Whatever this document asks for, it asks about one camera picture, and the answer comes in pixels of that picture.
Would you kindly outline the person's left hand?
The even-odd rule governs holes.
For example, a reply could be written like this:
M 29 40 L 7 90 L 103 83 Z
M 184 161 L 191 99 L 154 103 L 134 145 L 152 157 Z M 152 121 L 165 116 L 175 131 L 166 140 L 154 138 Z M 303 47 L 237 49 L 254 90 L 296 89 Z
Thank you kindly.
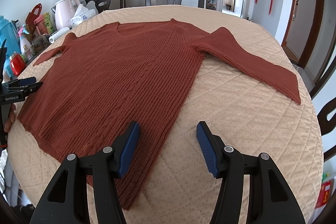
M 5 121 L 4 125 L 3 125 L 3 129 L 5 133 L 8 133 L 11 129 L 11 126 L 13 125 L 13 123 L 15 122 L 15 110 L 16 110 L 16 106 L 15 104 L 11 105 L 10 111 L 9 111 L 9 115 L 7 117 L 7 120 Z

